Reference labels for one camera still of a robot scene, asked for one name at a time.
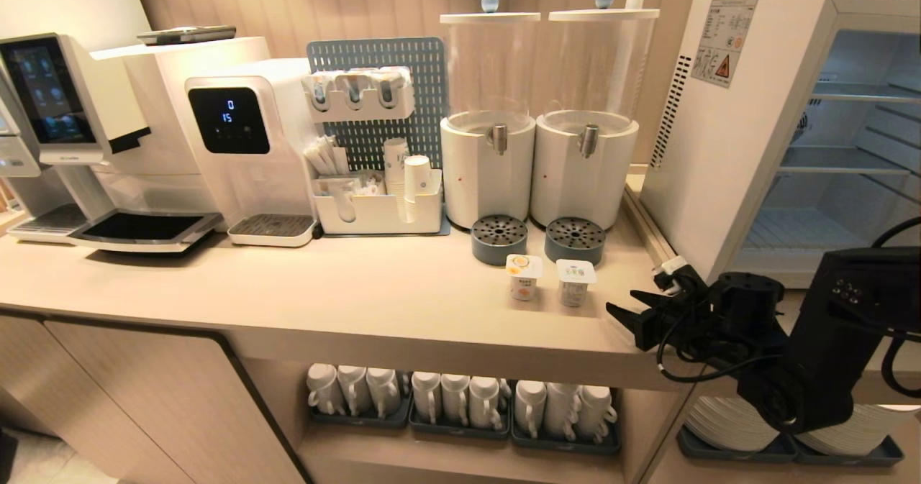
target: digital display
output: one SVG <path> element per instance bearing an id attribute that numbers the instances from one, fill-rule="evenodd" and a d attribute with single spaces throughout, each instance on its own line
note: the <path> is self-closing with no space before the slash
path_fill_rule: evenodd
<path id="1" fill-rule="evenodd" d="M 269 137 L 251 88 L 192 88 L 189 103 L 211 153 L 264 155 Z"/>
<path id="2" fill-rule="evenodd" d="M 96 142 L 57 38 L 6 42 L 0 55 L 39 143 Z"/>

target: drip tray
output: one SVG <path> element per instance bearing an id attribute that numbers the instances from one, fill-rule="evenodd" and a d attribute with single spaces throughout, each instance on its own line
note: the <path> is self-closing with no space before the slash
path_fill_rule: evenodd
<path id="1" fill-rule="evenodd" d="M 303 246 L 313 238 L 316 219 L 308 214 L 254 214 L 227 231 L 238 245 Z"/>
<path id="2" fill-rule="evenodd" d="M 184 252 L 220 221 L 217 213 L 112 211 L 70 234 L 70 242 L 115 252 Z"/>
<path id="3" fill-rule="evenodd" d="M 7 234 L 17 240 L 69 244 L 67 236 L 85 225 L 86 216 L 80 211 L 80 206 L 66 204 L 16 225 Z"/>

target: dispenser lid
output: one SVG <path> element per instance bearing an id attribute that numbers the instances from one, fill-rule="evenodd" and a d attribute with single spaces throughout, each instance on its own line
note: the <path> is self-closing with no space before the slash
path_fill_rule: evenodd
<path id="1" fill-rule="evenodd" d="M 540 13 L 453 13 L 441 15 L 441 23 L 540 22 Z"/>
<path id="2" fill-rule="evenodd" d="M 612 22 L 657 18 L 658 9 L 573 9 L 569 12 L 550 12 L 548 19 L 551 22 Z"/>

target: juice dispenser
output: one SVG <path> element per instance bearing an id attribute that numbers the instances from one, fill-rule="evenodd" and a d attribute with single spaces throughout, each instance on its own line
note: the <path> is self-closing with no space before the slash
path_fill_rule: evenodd
<path id="1" fill-rule="evenodd" d="M 559 51 L 546 71 L 557 81 L 555 100 L 537 118 L 530 204 L 540 224 L 567 218 L 567 231 L 593 229 L 602 242 L 596 229 L 614 224 L 624 193 L 639 131 L 636 100 L 658 18 L 658 9 L 602 8 L 610 2 L 550 13 Z"/>
<path id="2" fill-rule="evenodd" d="M 497 0 L 484 0 L 494 10 Z M 448 31 L 450 116 L 441 120 L 448 218 L 527 218 L 534 119 L 530 77 L 540 13 L 441 15 Z"/>

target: sticker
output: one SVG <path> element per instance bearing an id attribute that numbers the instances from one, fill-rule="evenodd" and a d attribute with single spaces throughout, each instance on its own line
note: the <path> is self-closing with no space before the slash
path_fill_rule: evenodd
<path id="1" fill-rule="evenodd" d="M 730 87 L 757 4 L 758 0 L 714 0 L 710 3 L 691 77 Z"/>

